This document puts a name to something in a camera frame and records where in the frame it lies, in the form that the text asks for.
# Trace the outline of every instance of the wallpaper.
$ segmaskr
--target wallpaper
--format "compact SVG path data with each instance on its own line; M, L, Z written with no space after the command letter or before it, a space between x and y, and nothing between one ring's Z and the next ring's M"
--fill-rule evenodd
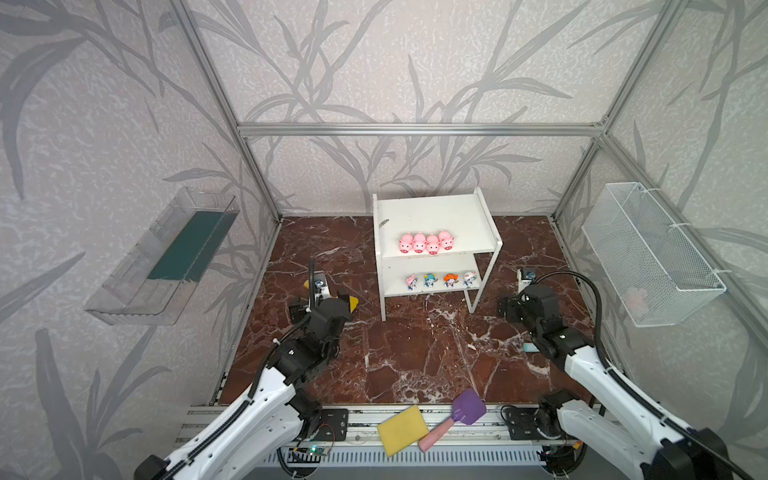
M239 122L595 122L663 2L191 0ZM582 138L252 137L286 214L483 188L552 212Z
M686 9L611 133L768 314L768 2L715 5Z
M494 214L548 214L587 137L262 137L251 142L285 214L365 214L379 198L469 194ZM441 151L450 154L443 161Z
M0 477L130 478L208 401L275 224L164 2L0 2ZM174 326L86 313L182 186L240 215Z
M690 2L610 132L763 305L767 9L765 1ZM717 431L731 458L759 478L768 468L768 355L722 297L676 326L634 326L581 232L611 181L627 178L603 153L558 226L607 297L618 359L656 400Z

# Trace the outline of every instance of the clear plastic box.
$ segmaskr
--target clear plastic box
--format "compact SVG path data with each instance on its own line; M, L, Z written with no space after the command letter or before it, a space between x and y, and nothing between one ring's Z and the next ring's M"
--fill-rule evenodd
M111 325L175 324L239 212L232 194L182 188L85 310Z

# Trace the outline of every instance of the yellow sponge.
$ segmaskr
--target yellow sponge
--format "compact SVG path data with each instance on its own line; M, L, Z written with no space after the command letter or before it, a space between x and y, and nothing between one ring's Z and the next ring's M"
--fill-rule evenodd
M418 406L412 406L398 413L376 427L387 456L391 457L413 442L421 440L429 433L427 424Z

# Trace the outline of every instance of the basket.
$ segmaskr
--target basket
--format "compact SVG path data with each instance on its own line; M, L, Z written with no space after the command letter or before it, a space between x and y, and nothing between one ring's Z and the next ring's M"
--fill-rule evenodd
M635 325L675 325L726 287L642 184L606 184L582 226Z

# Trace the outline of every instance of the red marble surface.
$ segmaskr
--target red marble surface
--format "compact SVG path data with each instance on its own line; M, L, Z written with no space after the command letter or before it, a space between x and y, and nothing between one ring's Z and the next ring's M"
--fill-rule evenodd
M447 403L469 387L493 403L536 403L563 388L588 396L542 355L523 353L529 335L495 316L498 296L516 292L518 268L534 267L540 275L568 268L547 218L494 220L504 246L474 314L463 292L400 296L386 299L382 322L372 218L285 219L221 403L248 387L272 338L290 328L287 304L306 295L313 253L332 293L341 289L360 300L345 326L339 358L310 389L321 403ZM481 271L489 257L478 258ZM566 323L591 336L593 325L572 277L546 281L560 294Z

